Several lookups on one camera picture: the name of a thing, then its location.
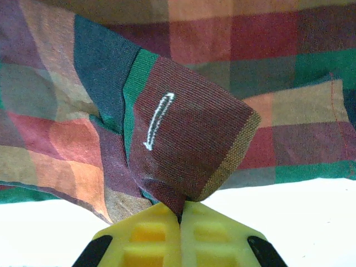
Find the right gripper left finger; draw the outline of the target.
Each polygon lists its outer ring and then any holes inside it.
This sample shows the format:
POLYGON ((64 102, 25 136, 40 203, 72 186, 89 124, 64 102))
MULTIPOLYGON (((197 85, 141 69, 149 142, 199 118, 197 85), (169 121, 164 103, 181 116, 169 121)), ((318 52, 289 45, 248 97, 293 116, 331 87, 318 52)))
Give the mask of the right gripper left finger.
POLYGON ((181 266, 180 225, 163 203, 97 232, 73 266, 181 266))

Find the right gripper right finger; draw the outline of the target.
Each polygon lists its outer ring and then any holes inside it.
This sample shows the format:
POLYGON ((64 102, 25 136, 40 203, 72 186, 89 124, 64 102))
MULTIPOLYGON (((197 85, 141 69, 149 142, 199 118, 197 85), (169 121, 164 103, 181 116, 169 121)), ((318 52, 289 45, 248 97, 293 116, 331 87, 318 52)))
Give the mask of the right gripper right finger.
POLYGON ((182 266, 287 267, 262 233, 200 202, 185 202, 180 229, 182 266))

